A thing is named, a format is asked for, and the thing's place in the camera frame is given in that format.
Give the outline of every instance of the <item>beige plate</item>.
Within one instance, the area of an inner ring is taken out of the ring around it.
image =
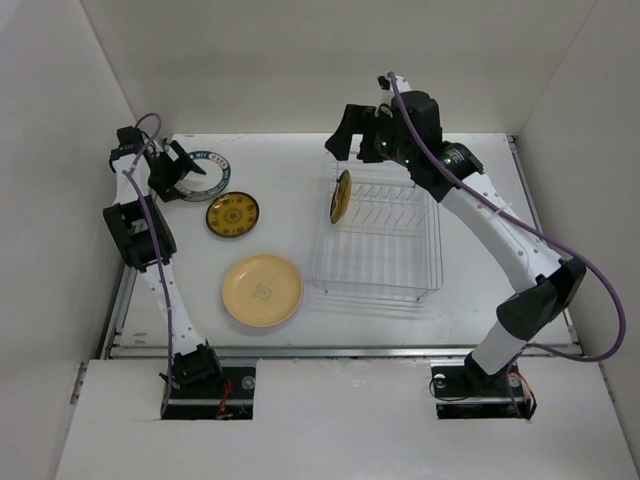
[[[229,313],[252,327],[272,327],[296,311],[304,293],[298,269],[275,255],[236,263],[224,279],[222,300]]]

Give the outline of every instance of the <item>white panel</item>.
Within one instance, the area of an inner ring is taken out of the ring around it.
[[[531,423],[437,420],[424,361],[264,361],[252,421],[158,421],[162,360],[89,365],[57,480],[632,480],[596,365],[524,359]]]
[[[516,132],[594,0],[83,3],[134,111],[174,131],[332,131],[396,69],[447,131]]]
[[[103,226],[115,129],[132,115],[78,1],[23,0],[0,31],[0,477],[62,449],[117,255]]]
[[[618,288],[629,317],[620,354],[605,362],[622,425],[640,461],[640,3],[600,0],[519,142],[543,225],[590,256]],[[594,280],[573,318],[591,353],[616,331]]]
[[[513,294],[509,281],[459,219],[441,209],[444,286],[423,303],[367,302],[325,295],[311,283],[320,218],[327,134],[179,136],[187,151],[213,150],[231,165],[229,191],[246,191],[260,205],[256,227],[225,240],[205,224],[206,203],[171,202],[160,208],[178,252],[172,263],[187,311],[199,332],[221,346],[448,346],[475,345],[496,321],[495,309]],[[496,189],[532,223],[531,212],[505,135],[455,134],[484,163]],[[403,169],[393,163],[380,169]],[[308,286],[296,314],[274,328],[240,324],[224,308],[226,272],[241,259],[275,253],[293,261]],[[136,282],[125,329],[126,346],[164,346],[166,328],[145,282]],[[563,318],[536,337],[571,339]]]

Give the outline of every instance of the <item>plate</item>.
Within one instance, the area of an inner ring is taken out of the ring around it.
[[[234,238],[255,227],[260,216],[258,202],[244,192],[220,195],[207,209],[207,226],[216,235]]]
[[[345,170],[340,174],[336,189],[333,192],[333,198],[331,199],[331,210],[329,212],[329,218],[331,223],[335,224],[347,212],[349,206],[349,199],[351,198],[351,174],[349,170]]]
[[[235,264],[224,279],[222,300],[233,318],[252,327],[284,322],[300,306],[304,281],[290,261],[257,255]]]

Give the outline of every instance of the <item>dish rack wire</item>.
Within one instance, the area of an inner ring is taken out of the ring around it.
[[[348,208],[330,222],[336,182],[348,169]],[[395,164],[329,161],[322,181],[314,281],[327,294],[420,301],[442,286],[437,203]]]

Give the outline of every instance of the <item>red wire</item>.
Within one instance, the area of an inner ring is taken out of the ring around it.
[[[231,394],[232,388],[233,388],[233,384],[231,383],[231,380],[227,381],[227,383],[224,384],[224,397],[222,397],[222,400],[220,400],[220,404],[218,405],[218,413],[216,413],[216,417],[218,417],[222,412],[224,412],[225,404],[227,403],[227,399]]]

